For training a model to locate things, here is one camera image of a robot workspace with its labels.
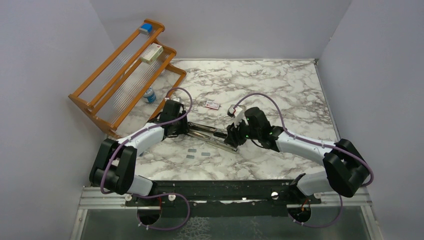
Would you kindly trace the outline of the black stapler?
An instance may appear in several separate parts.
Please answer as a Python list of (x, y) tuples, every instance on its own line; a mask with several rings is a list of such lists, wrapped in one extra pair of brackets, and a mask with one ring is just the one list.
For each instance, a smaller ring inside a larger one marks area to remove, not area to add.
[(227, 131), (225, 129), (220, 129), (212, 126), (202, 125), (195, 122), (188, 122), (188, 126), (190, 130), (194, 131), (200, 131), (205, 133), (210, 133), (215, 137), (218, 138), (226, 138), (227, 137)]

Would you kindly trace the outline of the red white staple box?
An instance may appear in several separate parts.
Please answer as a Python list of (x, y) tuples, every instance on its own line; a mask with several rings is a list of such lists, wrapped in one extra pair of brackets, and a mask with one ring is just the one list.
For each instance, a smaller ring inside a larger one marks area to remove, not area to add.
[(207, 100), (206, 103), (205, 103), (205, 107), (208, 108), (208, 109), (212, 109), (212, 110), (219, 110), (220, 104), (217, 103), (217, 102)]

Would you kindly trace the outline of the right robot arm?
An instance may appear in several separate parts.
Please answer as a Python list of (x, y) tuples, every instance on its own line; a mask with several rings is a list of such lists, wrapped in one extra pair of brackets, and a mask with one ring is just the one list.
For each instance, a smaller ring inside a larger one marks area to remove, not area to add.
[(289, 184), (289, 199), (296, 204), (322, 192), (336, 192), (351, 198), (366, 179), (371, 178), (371, 171), (349, 140), (318, 141), (297, 135), (271, 125), (258, 107), (246, 109), (232, 105), (227, 114), (233, 122), (226, 128), (226, 144), (237, 148), (251, 140), (260, 148), (297, 155), (323, 166), (323, 171), (302, 173)]

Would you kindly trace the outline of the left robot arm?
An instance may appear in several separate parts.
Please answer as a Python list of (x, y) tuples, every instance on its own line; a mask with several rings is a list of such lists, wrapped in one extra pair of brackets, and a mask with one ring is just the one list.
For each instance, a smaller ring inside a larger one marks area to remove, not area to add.
[(187, 112), (184, 105), (167, 100), (162, 111), (143, 128), (118, 140), (106, 138), (98, 149), (89, 181), (94, 186), (119, 195), (136, 194), (144, 205), (157, 200), (154, 182), (136, 175), (137, 157), (166, 138), (188, 133)]

